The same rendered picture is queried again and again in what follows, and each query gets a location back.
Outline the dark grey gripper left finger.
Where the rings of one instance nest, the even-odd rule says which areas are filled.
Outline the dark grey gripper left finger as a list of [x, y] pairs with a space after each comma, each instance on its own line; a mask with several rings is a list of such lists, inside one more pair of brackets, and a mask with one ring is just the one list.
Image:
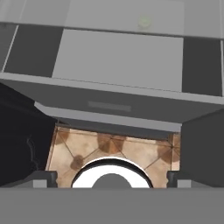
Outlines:
[[57, 188], [56, 171], [35, 171], [27, 178], [3, 185], [3, 188]]

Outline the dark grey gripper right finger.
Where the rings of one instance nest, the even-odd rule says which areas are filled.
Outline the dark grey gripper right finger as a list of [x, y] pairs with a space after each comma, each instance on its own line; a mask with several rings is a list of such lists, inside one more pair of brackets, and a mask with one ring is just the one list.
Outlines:
[[168, 171], [166, 173], [168, 188], [220, 188], [219, 185], [195, 181], [181, 171]]

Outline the dark fridge door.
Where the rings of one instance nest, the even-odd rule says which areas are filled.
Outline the dark fridge door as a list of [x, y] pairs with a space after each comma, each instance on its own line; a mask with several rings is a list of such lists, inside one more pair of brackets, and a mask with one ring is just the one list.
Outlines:
[[56, 120], [0, 82], [0, 186], [46, 169]]
[[182, 124], [180, 170], [197, 182], [224, 187], [224, 109]]

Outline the grey fridge drawer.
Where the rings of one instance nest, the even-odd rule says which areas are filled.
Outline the grey fridge drawer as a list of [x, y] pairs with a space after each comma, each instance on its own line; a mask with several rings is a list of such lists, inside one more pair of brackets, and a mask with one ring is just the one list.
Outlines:
[[48, 109], [170, 123], [224, 109], [221, 44], [215, 39], [21, 25], [0, 81]]

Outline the white and black round thing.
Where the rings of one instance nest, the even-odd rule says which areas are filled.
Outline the white and black round thing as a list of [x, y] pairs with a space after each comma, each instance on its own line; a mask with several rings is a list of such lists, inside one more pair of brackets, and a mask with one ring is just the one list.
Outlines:
[[115, 189], [152, 188], [148, 174], [122, 157], [100, 157], [85, 164], [74, 176], [72, 188]]

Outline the pale green round item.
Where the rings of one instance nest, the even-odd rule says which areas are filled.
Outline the pale green round item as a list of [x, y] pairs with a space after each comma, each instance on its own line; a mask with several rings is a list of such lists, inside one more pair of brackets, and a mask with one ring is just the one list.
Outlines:
[[148, 29], [151, 26], [151, 20], [146, 16], [142, 16], [138, 19], [137, 25], [142, 30]]

